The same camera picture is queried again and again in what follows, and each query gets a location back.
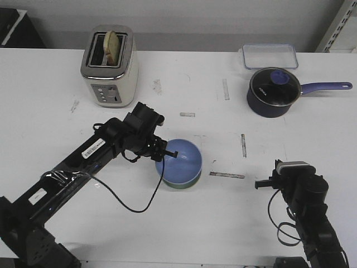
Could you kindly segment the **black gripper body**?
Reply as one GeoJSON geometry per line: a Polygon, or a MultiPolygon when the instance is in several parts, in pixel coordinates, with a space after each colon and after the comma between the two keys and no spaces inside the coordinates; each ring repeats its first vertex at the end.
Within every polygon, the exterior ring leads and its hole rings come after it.
{"type": "Polygon", "coordinates": [[[159,113],[145,104],[138,102],[133,111],[123,120],[129,126],[129,132],[122,140],[122,156],[126,159],[126,151],[131,151],[136,158],[149,157],[149,147],[155,138],[156,118],[159,113]]]}
{"type": "Polygon", "coordinates": [[[266,180],[257,180],[255,181],[255,189],[271,187],[273,189],[283,189],[289,184],[291,180],[288,177],[293,177],[298,168],[283,169],[281,175],[278,175],[275,169],[272,171],[272,175],[266,180]]]}

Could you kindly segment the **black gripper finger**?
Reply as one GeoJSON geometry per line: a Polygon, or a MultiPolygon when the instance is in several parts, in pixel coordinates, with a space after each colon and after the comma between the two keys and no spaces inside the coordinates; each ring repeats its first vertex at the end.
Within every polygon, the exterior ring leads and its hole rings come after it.
{"type": "Polygon", "coordinates": [[[177,158],[178,152],[167,151],[167,144],[167,141],[162,140],[161,138],[155,138],[149,147],[149,156],[151,160],[161,162],[165,158],[165,156],[177,158]]]}
{"type": "Polygon", "coordinates": [[[281,160],[276,160],[275,161],[275,171],[277,172],[278,175],[281,175],[281,171],[284,168],[284,162],[281,160]]]}

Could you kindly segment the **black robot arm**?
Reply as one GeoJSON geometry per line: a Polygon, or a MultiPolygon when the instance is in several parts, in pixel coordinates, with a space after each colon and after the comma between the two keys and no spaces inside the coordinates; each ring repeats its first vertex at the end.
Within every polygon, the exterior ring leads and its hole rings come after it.
{"type": "Polygon", "coordinates": [[[255,188],[272,187],[287,203],[291,225],[303,244],[305,257],[277,257],[275,267],[349,267],[327,216],[325,198],[329,185],[316,169],[304,161],[275,161],[272,176],[255,182],[255,188]]]}
{"type": "Polygon", "coordinates": [[[16,254],[18,267],[81,267],[80,261],[45,229],[45,223],[108,162],[125,151],[136,162],[150,157],[156,162],[177,152],[166,150],[167,141],[154,131],[163,115],[139,102],[124,120],[96,123],[94,134],[17,200],[1,197],[1,240],[16,254]]]}

